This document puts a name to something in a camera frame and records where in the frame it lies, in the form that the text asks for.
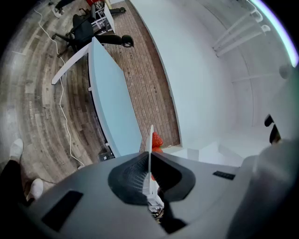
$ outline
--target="white cable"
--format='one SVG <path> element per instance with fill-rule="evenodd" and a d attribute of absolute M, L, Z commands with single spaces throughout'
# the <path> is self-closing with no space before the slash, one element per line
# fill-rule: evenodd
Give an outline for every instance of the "white cable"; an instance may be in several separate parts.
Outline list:
<path fill-rule="evenodd" d="M 38 25 L 41 27 L 41 29 L 43 29 L 43 27 L 41 26 L 41 22 L 42 22 L 42 19 L 43 19 L 43 15 L 42 15 L 41 13 L 39 13 L 38 11 L 36 11 L 35 9 L 34 9 L 34 11 L 35 11 L 37 14 L 40 14 L 41 19 L 40 19 L 40 21 L 38 22 Z M 55 42 L 55 44 L 56 44 L 56 51 L 57 51 L 57 55 L 58 55 L 59 53 L 58 53 L 57 42 L 54 41 L 54 40 L 49 36 L 49 34 L 45 31 L 45 29 L 43 29 L 43 31 L 45 32 L 45 34 L 47 34 L 47 36 L 50 38 L 51 41 Z M 62 107 L 61 107 L 61 99 L 62 99 L 62 96 L 64 95 L 64 87 L 63 87 L 63 85 L 62 85 L 61 78 L 60 78 L 60 83 L 61 83 L 61 87 L 62 87 L 62 93 L 61 93 L 61 97 L 60 97 L 60 101 L 59 101 L 59 106 L 60 106 L 60 109 L 61 109 L 62 113 L 64 114 L 64 117 L 65 117 L 65 120 L 66 120 L 66 130 L 67 130 L 67 132 L 69 133 L 69 136 L 70 136 L 70 154 L 71 154 L 71 134 L 70 134 L 69 128 L 68 128 L 68 126 L 67 126 L 68 123 L 67 123 L 66 115 L 65 115 L 65 113 L 64 113 L 64 110 L 63 110 Z M 81 162 L 79 159 L 77 159 L 74 155 L 71 154 L 71 156 L 72 156 L 75 160 L 77 160 L 78 162 L 80 162 L 80 163 L 83 165 L 83 167 L 84 167 L 84 163 L 83 163 L 83 162 Z"/>

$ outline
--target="foot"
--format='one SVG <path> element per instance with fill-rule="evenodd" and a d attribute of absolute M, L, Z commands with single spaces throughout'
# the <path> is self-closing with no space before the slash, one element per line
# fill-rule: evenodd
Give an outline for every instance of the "foot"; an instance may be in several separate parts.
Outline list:
<path fill-rule="evenodd" d="M 43 194 L 43 181 L 40 178 L 35 179 L 30 188 L 30 192 L 27 196 L 27 201 L 31 198 L 37 200 Z"/>
<path fill-rule="evenodd" d="M 17 139 L 10 147 L 9 159 L 15 160 L 20 163 L 21 155 L 23 153 L 24 143 L 23 140 Z"/>
<path fill-rule="evenodd" d="M 54 13 L 54 15 L 57 17 L 57 18 L 60 18 L 61 17 L 61 14 L 59 12 L 59 9 L 55 8 L 54 5 L 51 6 L 51 10 L 52 12 Z"/>

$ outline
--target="wooden floor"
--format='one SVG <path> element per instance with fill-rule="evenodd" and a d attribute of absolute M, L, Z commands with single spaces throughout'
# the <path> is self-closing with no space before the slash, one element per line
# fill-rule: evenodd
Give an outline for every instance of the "wooden floor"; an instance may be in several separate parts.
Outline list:
<path fill-rule="evenodd" d="M 35 7 L 43 14 L 41 25 L 49 35 L 65 34 L 72 28 L 72 16 L 87 8 L 77 0 L 64 8 L 57 19 L 48 1 Z M 142 133 L 141 151 L 150 125 L 164 140 L 164 147 L 179 144 L 178 126 L 165 74 L 157 51 L 137 12 L 128 1 L 113 7 L 127 12 L 114 16 L 116 33 L 131 35 L 135 47 L 106 45 L 105 48 L 122 68 L 136 118 Z M 32 10 L 20 25 L 1 59 L 0 69 L 0 171 L 8 161 L 11 143 L 21 137 L 24 183 L 37 177 L 57 183 L 80 165 L 70 155 L 66 121 L 59 107 L 61 84 L 51 79 L 62 61 L 56 46 L 38 26 L 40 15 Z M 58 49 L 65 43 L 57 39 Z M 63 55 L 67 61 L 73 52 Z M 62 107 L 72 136 L 72 152 L 85 165 L 98 162 L 100 153 L 109 149 L 101 132 L 90 93 L 88 92 L 87 56 L 63 76 Z"/>

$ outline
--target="black office chair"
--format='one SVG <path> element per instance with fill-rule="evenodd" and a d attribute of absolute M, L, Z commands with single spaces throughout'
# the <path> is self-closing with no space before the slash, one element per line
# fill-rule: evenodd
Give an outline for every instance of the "black office chair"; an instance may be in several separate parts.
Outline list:
<path fill-rule="evenodd" d="M 98 31 L 93 32 L 93 27 L 88 19 L 89 16 L 83 17 L 75 14 L 73 16 L 73 28 L 66 36 L 58 33 L 55 33 L 52 36 L 52 39 L 55 39 L 55 37 L 58 36 L 67 43 L 66 49 L 59 53 L 58 57 L 61 57 L 68 50 L 69 46 L 71 46 L 73 51 L 76 53 L 78 50 L 90 43 L 94 36 L 100 43 L 122 45 L 126 48 L 134 46 L 134 41 L 129 35 L 123 35 L 122 37 L 118 35 L 97 35 L 104 29 L 99 29 Z"/>

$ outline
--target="led light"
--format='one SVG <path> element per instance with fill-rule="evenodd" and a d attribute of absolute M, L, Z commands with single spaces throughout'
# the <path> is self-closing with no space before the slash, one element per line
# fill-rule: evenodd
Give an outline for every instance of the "led light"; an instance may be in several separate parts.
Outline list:
<path fill-rule="evenodd" d="M 286 32 L 283 25 L 280 23 L 280 21 L 277 19 L 277 17 L 274 15 L 274 13 L 261 1 L 261 0 L 250 0 L 254 5 L 256 5 L 259 10 L 269 19 L 269 21 L 272 23 L 273 27 L 276 29 L 277 33 L 279 34 L 282 42 L 285 45 L 286 51 L 289 55 L 289 58 L 291 60 L 292 66 L 296 67 L 299 61 L 299 56 L 296 51 L 296 48 L 291 41 L 288 33 Z"/>

